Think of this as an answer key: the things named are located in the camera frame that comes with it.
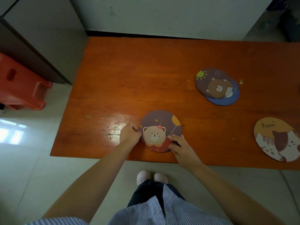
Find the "blue coaster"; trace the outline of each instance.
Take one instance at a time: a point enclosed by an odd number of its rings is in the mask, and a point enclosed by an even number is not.
[[[209,101],[211,101],[212,103],[219,105],[219,106],[228,106],[233,104],[235,101],[238,100],[238,97],[240,96],[240,90],[238,89],[238,85],[237,83],[232,80],[232,84],[233,84],[233,95],[229,98],[220,98],[220,99],[215,99],[215,98],[210,98],[206,95],[205,98],[207,98]]]

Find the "cat coaster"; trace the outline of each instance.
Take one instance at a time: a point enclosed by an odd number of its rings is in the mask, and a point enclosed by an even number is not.
[[[205,95],[205,98],[207,98],[210,102],[219,105],[219,106],[228,106],[233,104],[235,101],[238,100],[238,97],[240,96],[240,90],[238,89],[238,85],[237,83],[231,79],[232,82],[232,96],[228,97],[228,98],[220,98],[220,99],[215,99],[215,98],[211,98]]]
[[[199,91],[211,98],[228,98],[233,94],[231,78],[219,69],[207,68],[199,71],[195,84]]]
[[[254,137],[263,152],[273,159],[290,162],[300,156],[298,134],[278,118],[260,119],[254,126]]]
[[[146,114],[140,124],[141,141],[152,151],[166,152],[171,135],[181,136],[182,128],[175,115],[164,110],[153,110]]]

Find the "person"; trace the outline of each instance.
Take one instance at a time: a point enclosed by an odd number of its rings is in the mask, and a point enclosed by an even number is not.
[[[139,141],[141,132],[128,123],[120,134],[120,144],[82,174],[54,202],[43,217],[29,224],[85,225],[103,202],[127,155]],[[178,163],[191,172],[212,194],[233,224],[284,224],[274,214],[220,178],[204,165],[183,136],[172,136],[179,144],[169,146]],[[177,189],[168,184],[164,174],[149,171],[137,176],[138,188],[127,208],[117,212],[108,224],[231,224],[207,215],[185,201]]]

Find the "white slipper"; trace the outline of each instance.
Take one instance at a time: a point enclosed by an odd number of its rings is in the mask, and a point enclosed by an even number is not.
[[[156,173],[154,175],[154,181],[162,182],[164,184],[168,183],[167,176],[165,174],[163,174],[163,173]]]
[[[151,180],[151,173],[148,170],[142,170],[138,175],[137,175],[137,185],[142,184],[144,181],[150,179]]]

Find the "balloon string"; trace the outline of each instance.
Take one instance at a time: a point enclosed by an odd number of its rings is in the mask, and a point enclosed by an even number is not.
[[[177,127],[177,126],[175,126],[175,128],[176,128],[176,127]],[[174,128],[174,129],[175,129],[175,128]],[[174,129],[173,129],[173,131],[174,131]],[[172,132],[173,132],[173,131],[172,131]],[[172,136],[172,132],[171,132],[170,136]]]

